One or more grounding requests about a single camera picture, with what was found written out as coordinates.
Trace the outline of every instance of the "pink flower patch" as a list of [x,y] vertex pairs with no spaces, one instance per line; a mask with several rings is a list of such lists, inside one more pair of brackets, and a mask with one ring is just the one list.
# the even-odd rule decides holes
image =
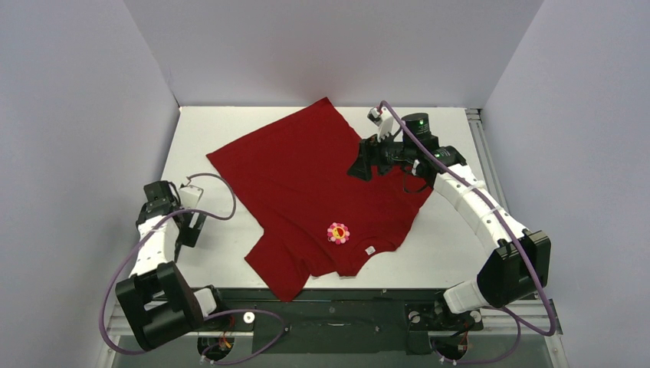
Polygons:
[[345,244],[345,242],[350,240],[350,232],[347,226],[332,222],[330,228],[327,229],[327,240],[337,244]]

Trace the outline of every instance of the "t-shirt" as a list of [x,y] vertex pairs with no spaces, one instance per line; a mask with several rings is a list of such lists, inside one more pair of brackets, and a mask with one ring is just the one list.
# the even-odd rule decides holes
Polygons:
[[[359,142],[323,98],[208,154],[264,229],[245,259],[281,301],[310,275],[355,276],[396,250],[431,194],[406,193],[397,168],[370,182],[348,176]],[[409,188],[423,183],[409,178],[418,181]]]

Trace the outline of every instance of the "white table surface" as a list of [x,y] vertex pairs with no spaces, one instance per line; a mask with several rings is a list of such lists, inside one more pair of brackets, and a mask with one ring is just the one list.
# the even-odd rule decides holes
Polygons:
[[[273,123],[301,107],[183,107],[162,178],[177,184],[193,173],[217,171],[207,153]],[[361,137],[376,133],[366,119],[368,107],[338,107]],[[404,116],[426,112],[432,133],[440,144],[452,145],[465,157],[474,174],[483,179],[465,111],[459,108],[396,108]],[[231,196],[214,178],[197,178],[192,184],[205,192],[199,208],[226,215]],[[244,256],[263,234],[262,227],[238,202],[227,222],[208,219],[195,248],[183,247],[178,267],[190,286],[265,288],[266,284]],[[373,256],[354,278],[332,273],[310,278],[306,288],[448,288],[474,277],[486,256],[463,218],[440,195],[433,193],[420,209],[400,248]]]

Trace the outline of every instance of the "white enclosure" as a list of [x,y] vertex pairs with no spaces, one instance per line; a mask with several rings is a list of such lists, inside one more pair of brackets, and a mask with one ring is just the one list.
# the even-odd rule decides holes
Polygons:
[[94,366],[179,105],[482,108],[572,366],[644,366],[643,0],[0,0],[0,366]]

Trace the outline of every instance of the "cable clip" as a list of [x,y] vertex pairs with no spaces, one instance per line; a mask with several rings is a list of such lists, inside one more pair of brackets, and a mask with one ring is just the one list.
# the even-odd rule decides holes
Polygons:
[[454,209],[458,211],[458,207],[461,205],[461,200],[463,197],[465,197],[469,192],[473,191],[474,189],[483,189],[485,188],[485,182],[483,180],[477,181],[475,184],[472,184],[471,186],[468,186],[461,192],[461,194],[458,196],[456,199],[456,203],[454,203]]
[[501,205],[496,205],[493,209],[491,209],[490,211],[485,212],[480,218],[478,218],[478,221],[483,221],[483,217],[491,215],[492,212],[500,211],[502,209],[504,209],[504,208],[501,207]]

